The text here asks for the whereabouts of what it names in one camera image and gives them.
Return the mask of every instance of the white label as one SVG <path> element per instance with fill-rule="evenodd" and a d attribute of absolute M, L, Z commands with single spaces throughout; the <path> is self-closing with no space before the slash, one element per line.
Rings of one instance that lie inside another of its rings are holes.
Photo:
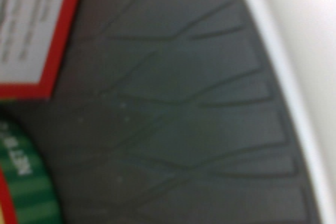
<path fill-rule="evenodd" d="M 61 3 L 0 0 L 0 83 L 39 83 Z"/>

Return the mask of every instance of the sticker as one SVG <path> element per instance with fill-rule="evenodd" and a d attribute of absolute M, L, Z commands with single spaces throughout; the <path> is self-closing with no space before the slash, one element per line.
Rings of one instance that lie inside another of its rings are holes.
<path fill-rule="evenodd" d="M 0 83 L 37 84 L 63 0 L 0 0 Z"/>

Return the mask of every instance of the white surface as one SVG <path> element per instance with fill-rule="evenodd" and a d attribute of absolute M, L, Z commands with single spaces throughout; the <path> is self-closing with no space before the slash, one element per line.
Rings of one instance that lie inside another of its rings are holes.
<path fill-rule="evenodd" d="M 324 224 L 336 223 L 336 1 L 246 0 L 303 148 Z"/>
<path fill-rule="evenodd" d="M 4 22 L 0 24 L 0 83 L 39 82 L 61 3 L 63 0 L 6 0 Z"/>

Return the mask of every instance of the black rubber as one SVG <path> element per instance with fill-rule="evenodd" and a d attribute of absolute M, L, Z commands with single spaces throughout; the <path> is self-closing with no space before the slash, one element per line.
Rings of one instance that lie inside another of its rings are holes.
<path fill-rule="evenodd" d="M 319 223 L 243 1 L 82 0 L 54 98 L 4 109 L 67 223 Z"/>

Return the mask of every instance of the red border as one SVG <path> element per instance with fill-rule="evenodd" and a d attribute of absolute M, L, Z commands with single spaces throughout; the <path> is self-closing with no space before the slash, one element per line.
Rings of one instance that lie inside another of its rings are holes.
<path fill-rule="evenodd" d="M 51 96 L 55 77 L 58 73 L 61 56 L 70 30 L 78 0 L 63 0 L 55 34 L 51 42 L 49 54 L 45 63 L 43 75 L 37 85 L 6 84 L 0 85 L 1 98 L 48 98 Z"/>
<path fill-rule="evenodd" d="M 0 204 L 3 210 L 3 219 L 6 224 L 18 224 L 13 201 L 9 194 L 7 182 L 0 169 Z"/>

